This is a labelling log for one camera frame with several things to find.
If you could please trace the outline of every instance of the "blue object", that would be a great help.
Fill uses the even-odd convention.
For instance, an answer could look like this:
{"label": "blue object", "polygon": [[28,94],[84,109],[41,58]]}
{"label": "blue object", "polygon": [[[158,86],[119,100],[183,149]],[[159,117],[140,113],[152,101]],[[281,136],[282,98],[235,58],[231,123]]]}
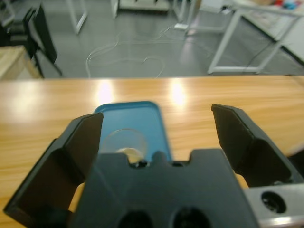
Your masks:
{"label": "blue object", "polygon": [[95,113],[103,113],[100,145],[112,132],[121,129],[134,129],[142,133],[148,143],[146,160],[151,161],[155,152],[161,151],[172,161],[166,130],[158,106],[150,101],[104,104]]}

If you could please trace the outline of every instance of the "metal table frame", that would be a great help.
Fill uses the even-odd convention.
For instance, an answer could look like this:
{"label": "metal table frame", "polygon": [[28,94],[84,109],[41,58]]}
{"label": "metal table frame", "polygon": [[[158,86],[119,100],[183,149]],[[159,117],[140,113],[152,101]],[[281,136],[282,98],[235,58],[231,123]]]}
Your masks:
{"label": "metal table frame", "polygon": [[5,19],[4,21],[2,21],[2,25],[6,26],[15,19],[16,13],[15,13],[15,10],[13,9],[13,7],[10,3],[10,0],[3,0],[3,2],[5,3],[6,8],[10,13],[10,16],[7,19]]}
{"label": "metal table frame", "polygon": [[80,0],[80,5],[81,5],[83,13],[82,13],[82,16],[81,16],[79,21],[77,21],[76,10],[75,10],[73,0],[66,0],[66,3],[67,3],[67,6],[68,6],[68,9],[70,11],[73,29],[74,29],[76,34],[79,34],[80,29],[81,29],[84,21],[86,20],[87,15],[88,15],[85,0]]}
{"label": "metal table frame", "polygon": [[[271,61],[271,59],[274,57],[274,55],[278,52],[280,47],[283,45],[284,40],[292,30],[292,28],[295,26],[297,21],[304,16],[304,14],[296,11],[291,11],[291,10],[286,10],[286,9],[275,9],[272,7],[268,6],[259,6],[256,5],[252,2],[249,2],[247,0],[234,0],[232,2],[231,8],[234,10],[234,15],[232,16],[231,20],[228,21],[227,26],[222,26],[222,27],[194,27],[191,26],[191,23],[193,21],[194,17],[194,8],[195,8],[195,3],[196,0],[192,0],[191,6],[190,6],[190,11],[189,11],[189,16],[184,24],[176,24],[175,29],[181,29],[188,33],[190,29],[198,30],[198,31],[203,31],[203,32],[217,32],[217,33],[224,33],[224,36],[222,38],[222,41],[213,57],[213,60],[209,66],[208,69],[208,74],[212,74],[214,72],[252,72],[252,73],[260,73],[265,66]],[[274,14],[279,14],[283,16],[290,16],[292,18],[291,22],[286,25],[286,27],[282,31],[282,35],[280,39],[275,43],[275,46],[273,50],[269,53],[269,55],[262,61],[262,63],[257,66],[217,66],[232,35],[233,32],[235,31],[238,22],[241,18],[242,15],[244,15],[247,10],[259,10],[259,11],[264,11],[264,12],[269,12],[269,13],[274,13]]]}

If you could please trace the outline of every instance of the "gray floor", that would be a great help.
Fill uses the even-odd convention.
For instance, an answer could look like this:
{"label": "gray floor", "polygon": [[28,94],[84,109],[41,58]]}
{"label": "gray floor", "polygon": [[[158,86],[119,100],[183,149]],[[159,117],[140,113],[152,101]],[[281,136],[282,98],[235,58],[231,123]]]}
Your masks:
{"label": "gray floor", "polygon": [[[37,5],[40,0],[23,0],[16,7]],[[90,63],[92,77],[177,77],[206,76],[221,35],[183,32],[166,28],[177,21],[172,12],[167,15],[119,12],[112,18],[110,0],[87,0],[89,16],[80,34],[74,34],[64,0],[44,0],[51,35],[58,51],[56,63],[63,77],[88,77],[86,59],[98,47]],[[220,25],[227,16],[200,13],[194,23]],[[269,44],[269,39],[246,21],[241,21],[221,59],[221,65],[247,66],[250,60]],[[270,50],[259,55],[253,65]],[[43,58],[41,64],[46,78],[58,78],[52,66]],[[262,73],[263,75],[304,75],[304,68],[288,54],[280,51]]]}

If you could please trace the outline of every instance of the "transparent cup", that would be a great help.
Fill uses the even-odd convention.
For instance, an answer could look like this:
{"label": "transparent cup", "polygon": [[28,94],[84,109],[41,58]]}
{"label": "transparent cup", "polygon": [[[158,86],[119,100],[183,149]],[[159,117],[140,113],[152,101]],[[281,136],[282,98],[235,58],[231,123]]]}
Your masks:
{"label": "transparent cup", "polygon": [[129,163],[137,163],[147,154],[147,141],[136,130],[117,130],[103,140],[100,153],[124,153],[128,156]]}

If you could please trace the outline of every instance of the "wooden desk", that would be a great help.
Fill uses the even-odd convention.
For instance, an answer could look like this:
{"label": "wooden desk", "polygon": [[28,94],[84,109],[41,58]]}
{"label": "wooden desk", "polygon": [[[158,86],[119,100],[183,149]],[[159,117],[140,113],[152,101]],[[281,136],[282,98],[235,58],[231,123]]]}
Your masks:
{"label": "wooden desk", "polygon": [[[45,80],[0,84],[0,209],[69,122],[108,102],[151,100],[175,159],[219,147],[212,104],[244,109],[286,154],[304,144],[304,88],[288,76]],[[0,214],[0,227],[20,227]]]}
{"label": "wooden desk", "polygon": [[0,80],[41,78],[23,46],[0,47]]}

